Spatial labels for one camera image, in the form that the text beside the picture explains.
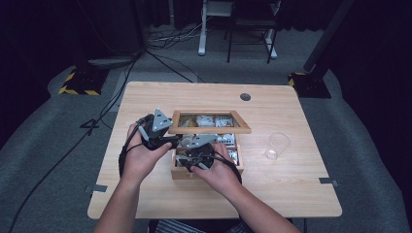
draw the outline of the hand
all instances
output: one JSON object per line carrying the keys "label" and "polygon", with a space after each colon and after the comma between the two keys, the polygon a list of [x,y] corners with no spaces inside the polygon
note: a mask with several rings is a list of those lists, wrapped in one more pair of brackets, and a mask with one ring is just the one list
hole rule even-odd
{"label": "hand", "polygon": [[[213,144],[212,146],[214,150],[225,159],[232,161],[225,144]],[[228,192],[234,191],[239,186],[242,186],[233,171],[227,165],[216,159],[209,170],[203,170],[196,166],[192,166],[190,169],[223,196],[228,195]]]}
{"label": "hand", "polygon": [[[127,138],[130,137],[131,132],[137,126],[136,123],[130,125]],[[142,143],[141,134],[139,131],[131,139],[128,150],[136,145]],[[148,150],[145,146],[141,145],[128,152],[126,160],[124,162],[124,170],[121,179],[131,179],[136,183],[140,184],[144,178],[146,178],[149,173],[155,167],[158,160],[167,153],[172,145],[167,143],[157,150]]]}

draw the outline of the person's right hand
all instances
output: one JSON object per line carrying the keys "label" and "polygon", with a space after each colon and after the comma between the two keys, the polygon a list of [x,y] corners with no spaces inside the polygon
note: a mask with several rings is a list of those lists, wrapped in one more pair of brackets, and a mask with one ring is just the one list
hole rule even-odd
{"label": "person's right hand", "polygon": [[[213,144],[212,146],[214,150],[225,159],[232,161],[227,153],[225,144]],[[196,166],[191,166],[190,169],[223,196],[228,195],[230,191],[235,191],[239,186],[242,186],[234,172],[227,165],[216,159],[209,170],[203,170]]]}

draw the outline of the person's right arm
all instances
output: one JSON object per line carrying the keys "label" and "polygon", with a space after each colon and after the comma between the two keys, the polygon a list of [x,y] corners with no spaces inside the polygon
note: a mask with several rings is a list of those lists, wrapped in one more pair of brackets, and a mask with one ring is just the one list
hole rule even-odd
{"label": "person's right arm", "polygon": [[[213,147],[224,158],[230,159],[224,144],[214,144]],[[194,166],[191,170],[226,198],[253,231],[299,232],[293,224],[238,182],[233,171],[219,160],[215,160],[209,170]]]}

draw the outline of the chair leg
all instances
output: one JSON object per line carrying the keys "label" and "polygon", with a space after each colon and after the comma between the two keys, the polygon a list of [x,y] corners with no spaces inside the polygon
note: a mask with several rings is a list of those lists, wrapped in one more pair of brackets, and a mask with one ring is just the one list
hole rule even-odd
{"label": "chair leg", "polygon": [[230,52],[231,52],[231,43],[232,43],[232,37],[233,37],[233,28],[229,28],[229,50],[227,52],[227,63],[230,62]]}
{"label": "chair leg", "polygon": [[270,45],[270,50],[269,50],[269,56],[267,57],[267,64],[269,64],[271,56],[272,56],[272,51],[273,48],[275,47],[275,39],[276,39],[276,34],[278,33],[278,30],[274,29],[273,30],[273,38],[272,38],[272,44]]}

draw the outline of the wooden table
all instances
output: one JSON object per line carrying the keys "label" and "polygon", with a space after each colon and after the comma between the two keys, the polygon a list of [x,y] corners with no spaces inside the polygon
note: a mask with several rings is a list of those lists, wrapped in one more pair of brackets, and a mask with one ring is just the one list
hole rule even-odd
{"label": "wooden table", "polygon": [[[240,94],[252,99],[243,101]],[[240,135],[244,161],[243,185],[285,217],[340,216],[342,209],[328,178],[297,96],[290,86],[138,83],[127,85],[107,147],[97,184],[88,207],[100,218],[119,182],[118,158],[131,123],[160,108],[168,117],[175,110],[235,110],[252,128]],[[277,160],[263,153],[273,132],[283,132],[291,145]],[[156,164],[141,186],[137,218],[232,218],[236,210],[202,180],[174,181],[171,151]]]}

